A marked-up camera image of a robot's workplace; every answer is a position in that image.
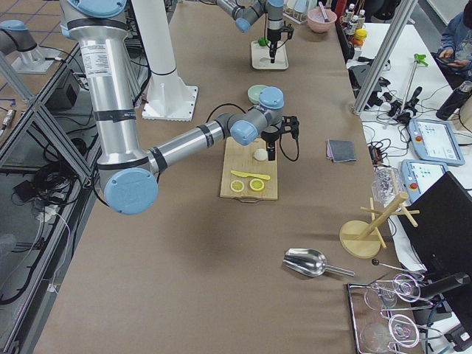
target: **light blue joint cap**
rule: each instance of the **light blue joint cap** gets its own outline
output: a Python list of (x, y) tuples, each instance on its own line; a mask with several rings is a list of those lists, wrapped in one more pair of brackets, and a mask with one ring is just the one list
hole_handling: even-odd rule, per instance
[(158, 193), (159, 186), (153, 174), (140, 167), (115, 173), (104, 190), (110, 208), (126, 215), (144, 212), (153, 205)]
[(87, 16), (95, 18), (112, 18), (119, 15), (126, 6), (127, 0), (68, 0), (73, 8)]
[(283, 92), (277, 87), (266, 87), (260, 92), (259, 104), (267, 109), (281, 109), (284, 105)]
[(239, 18), (236, 18), (236, 27), (242, 32), (242, 33), (246, 33), (249, 31), (249, 29), (251, 28), (251, 24), (244, 18), (242, 17), (239, 17)]
[(273, 7), (283, 7), (283, 0), (268, 0), (268, 3)]
[(251, 144), (259, 135), (256, 127), (246, 120), (238, 120), (229, 129), (229, 132), (233, 139), (242, 146)]
[(0, 23), (0, 28), (5, 31), (27, 31), (28, 28), (20, 20), (6, 20)]
[(60, 24), (60, 31), (62, 32), (62, 35), (68, 39), (72, 39), (71, 34), (69, 33), (69, 29), (64, 26), (63, 24)]

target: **label sticker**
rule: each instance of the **label sticker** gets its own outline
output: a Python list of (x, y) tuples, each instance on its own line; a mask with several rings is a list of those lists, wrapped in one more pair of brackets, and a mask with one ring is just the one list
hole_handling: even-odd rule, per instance
[(82, 51), (83, 65), (85, 66), (88, 79), (111, 76), (110, 63), (108, 61), (105, 44), (83, 46), (80, 49)]
[(464, 332), (463, 334), (460, 335), (460, 338), (461, 338), (463, 341), (468, 341), (468, 339), (470, 338), (469, 333)]

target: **lemon slice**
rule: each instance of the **lemon slice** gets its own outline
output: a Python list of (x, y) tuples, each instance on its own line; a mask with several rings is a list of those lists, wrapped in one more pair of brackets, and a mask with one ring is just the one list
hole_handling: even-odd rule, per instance
[(249, 187), (252, 190), (254, 190), (255, 192), (260, 192), (261, 190), (263, 190), (266, 187), (266, 185), (264, 184), (264, 181), (262, 179), (253, 178), (249, 182)]
[(231, 182), (231, 184), (229, 185), (229, 188), (231, 188), (233, 192), (239, 193), (239, 192), (244, 191), (244, 183), (243, 181), (240, 181), (239, 179), (235, 179), (234, 181)]

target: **smartphone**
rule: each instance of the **smartphone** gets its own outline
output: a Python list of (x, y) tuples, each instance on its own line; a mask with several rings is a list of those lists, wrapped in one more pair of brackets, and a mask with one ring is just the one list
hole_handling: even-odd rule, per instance
[(456, 61), (455, 59), (453, 58), (440, 58), (440, 57), (436, 57), (436, 60), (441, 63), (441, 64), (444, 64), (444, 65), (448, 65), (448, 64), (451, 64), (453, 63), (454, 61)]

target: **pink bowl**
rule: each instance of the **pink bowl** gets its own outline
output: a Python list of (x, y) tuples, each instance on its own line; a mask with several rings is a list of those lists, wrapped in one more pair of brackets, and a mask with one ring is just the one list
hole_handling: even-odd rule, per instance
[(326, 11), (327, 18), (330, 20), (329, 22), (325, 22), (322, 11), (319, 9), (319, 7), (308, 11), (308, 26), (313, 32), (325, 33), (329, 31), (338, 19), (338, 16), (333, 11), (328, 9), (324, 9), (324, 11)]

